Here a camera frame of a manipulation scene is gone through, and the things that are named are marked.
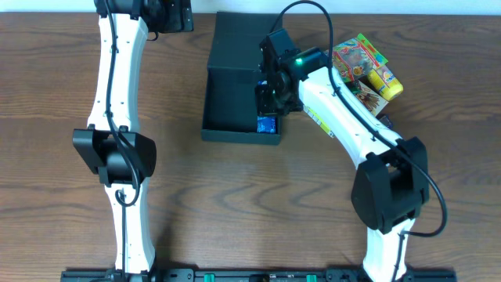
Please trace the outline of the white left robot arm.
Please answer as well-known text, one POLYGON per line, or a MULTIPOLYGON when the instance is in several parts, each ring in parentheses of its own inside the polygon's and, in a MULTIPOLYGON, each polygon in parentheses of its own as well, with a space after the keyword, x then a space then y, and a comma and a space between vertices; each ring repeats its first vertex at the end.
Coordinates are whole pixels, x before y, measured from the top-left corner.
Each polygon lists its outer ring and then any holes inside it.
POLYGON ((117 243, 114 267, 98 274, 66 273, 88 281, 159 281, 150 235, 148 186, 156 143, 141 134, 138 93, 142 53, 150 34, 190 32, 187 0, 95 0, 100 59, 96 97, 87 125, 75 129, 75 150, 104 186, 117 243))

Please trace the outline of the blue cookie roll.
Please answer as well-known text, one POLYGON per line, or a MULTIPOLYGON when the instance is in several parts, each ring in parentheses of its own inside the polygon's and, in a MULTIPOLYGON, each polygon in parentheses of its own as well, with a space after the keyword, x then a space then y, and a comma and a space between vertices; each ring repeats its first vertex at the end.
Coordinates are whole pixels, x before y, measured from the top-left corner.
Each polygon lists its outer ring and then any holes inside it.
POLYGON ((258 111, 257 131, 258 133, 276 134, 276 118, 272 116, 264 116, 261 113, 261 98, 266 90, 267 81, 259 81, 254 89, 256 107, 258 111))

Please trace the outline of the green pretzel snack box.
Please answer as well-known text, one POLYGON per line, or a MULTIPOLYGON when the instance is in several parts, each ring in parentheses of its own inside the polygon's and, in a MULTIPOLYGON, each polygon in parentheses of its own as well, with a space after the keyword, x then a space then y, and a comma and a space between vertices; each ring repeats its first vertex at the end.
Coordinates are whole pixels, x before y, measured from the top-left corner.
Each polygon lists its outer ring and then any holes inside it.
POLYGON ((312 108, 304 106, 304 111, 330 138, 335 137, 328 124, 312 108))

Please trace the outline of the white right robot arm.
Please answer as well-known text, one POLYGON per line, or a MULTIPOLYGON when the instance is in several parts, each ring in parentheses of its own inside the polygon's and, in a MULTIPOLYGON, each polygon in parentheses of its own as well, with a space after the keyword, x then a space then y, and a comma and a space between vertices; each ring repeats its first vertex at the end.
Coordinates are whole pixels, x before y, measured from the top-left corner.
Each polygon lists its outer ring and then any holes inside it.
POLYGON ((300 50, 284 29, 267 34, 259 47, 265 80, 255 88, 258 115, 304 110, 337 138, 356 169, 351 202, 367 227, 362 268, 372 281, 403 278, 406 241, 429 199, 425 146, 382 125, 349 90, 326 52, 300 50))

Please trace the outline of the black box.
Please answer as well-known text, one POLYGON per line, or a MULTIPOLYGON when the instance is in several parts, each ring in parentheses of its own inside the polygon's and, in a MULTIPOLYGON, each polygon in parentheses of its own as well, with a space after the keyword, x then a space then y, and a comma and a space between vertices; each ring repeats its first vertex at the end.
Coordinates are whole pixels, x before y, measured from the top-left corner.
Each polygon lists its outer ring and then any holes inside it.
POLYGON ((207 86, 201 139, 212 142, 277 145, 281 141, 281 119, 276 134, 258 133, 254 88, 265 76, 259 43, 265 38, 276 14, 216 14, 214 36, 207 62, 207 86))

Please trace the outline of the green gummy worms bag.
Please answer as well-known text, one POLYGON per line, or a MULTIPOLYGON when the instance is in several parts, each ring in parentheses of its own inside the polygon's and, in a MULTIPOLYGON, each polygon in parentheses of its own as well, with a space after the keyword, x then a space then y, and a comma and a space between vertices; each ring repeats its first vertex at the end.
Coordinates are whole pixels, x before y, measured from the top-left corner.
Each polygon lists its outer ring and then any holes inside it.
POLYGON ((333 65, 344 82, 359 80, 388 62, 363 34, 334 46, 332 54, 333 65))

